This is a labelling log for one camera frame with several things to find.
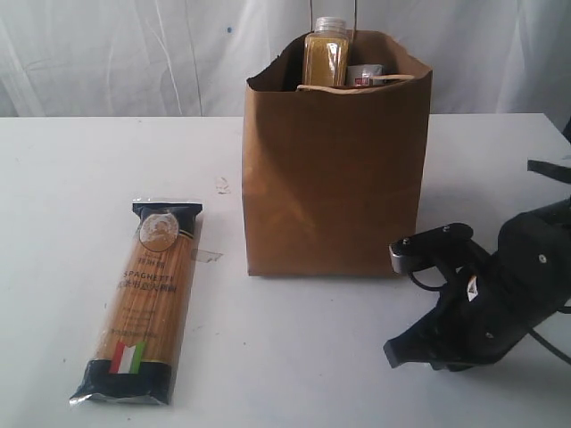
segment spice jar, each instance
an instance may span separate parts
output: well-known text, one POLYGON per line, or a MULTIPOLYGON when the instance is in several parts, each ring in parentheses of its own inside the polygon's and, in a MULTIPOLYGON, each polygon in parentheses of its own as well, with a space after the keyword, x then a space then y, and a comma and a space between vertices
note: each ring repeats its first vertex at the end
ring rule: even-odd
POLYGON ((342 86, 349 53, 345 21, 329 16, 316 19, 315 31, 305 38, 303 84, 342 86))

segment spaghetti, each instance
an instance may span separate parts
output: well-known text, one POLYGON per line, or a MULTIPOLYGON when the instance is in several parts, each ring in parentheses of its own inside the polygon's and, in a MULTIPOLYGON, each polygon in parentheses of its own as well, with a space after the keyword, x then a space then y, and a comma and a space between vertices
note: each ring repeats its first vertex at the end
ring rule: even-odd
POLYGON ((170 401, 190 293, 196 203, 134 203, 141 218, 108 324, 70 398, 170 401))

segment white backdrop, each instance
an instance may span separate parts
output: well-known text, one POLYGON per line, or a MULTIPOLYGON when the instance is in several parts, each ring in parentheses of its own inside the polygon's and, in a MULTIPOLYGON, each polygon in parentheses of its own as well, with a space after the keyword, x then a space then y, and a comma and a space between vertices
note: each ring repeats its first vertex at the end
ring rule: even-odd
MULTIPOLYGON (((358 24, 434 67, 434 112, 571 116, 568 0, 360 0, 358 24)), ((0 0, 0 116, 241 115, 309 27, 307 0, 0 0)))

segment white table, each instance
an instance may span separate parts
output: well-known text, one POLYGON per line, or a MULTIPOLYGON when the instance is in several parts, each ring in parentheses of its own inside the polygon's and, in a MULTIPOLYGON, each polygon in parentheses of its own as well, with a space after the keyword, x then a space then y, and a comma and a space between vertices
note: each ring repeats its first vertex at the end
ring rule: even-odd
MULTIPOLYGON (((382 351, 434 306, 408 281, 246 274, 242 119, 0 119, 0 426, 459 427, 571 421, 571 368, 532 339, 463 373, 382 351), (224 177, 231 193, 217 192, 224 177), (170 407, 70 408, 137 226, 133 197, 200 198, 198 263, 170 407)), ((568 196, 539 114, 433 116, 420 229, 464 221, 488 250, 521 210, 568 196)), ((571 351, 569 318, 539 328, 571 351)))

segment paper bag handle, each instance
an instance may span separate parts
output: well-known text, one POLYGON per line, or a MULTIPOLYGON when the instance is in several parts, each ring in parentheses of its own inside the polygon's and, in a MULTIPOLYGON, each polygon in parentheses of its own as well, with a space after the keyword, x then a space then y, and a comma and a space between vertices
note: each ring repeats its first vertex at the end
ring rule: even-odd
MULTIPOLYGON (((310 20, 311 20, 311 32, 313 32, 313 0, 310 0, 310 20)), ((357 31, 357 0, 353 1, 353 34, 355 37, 355 32, 357 31)))
MULTIPOLYGON (((414 76, 410 74, 387 74, 386 76, 373 76, 374 80, 412 80, 414 76)), ((386 86, 361 86, 353 89, 339 89, 337 87, 317 86, 317 85, 298 85, 297 90, 302 91, 321 91, 329 92, 335 95, 351 95, 351 94, 370 94, 376 92, 386 86)))

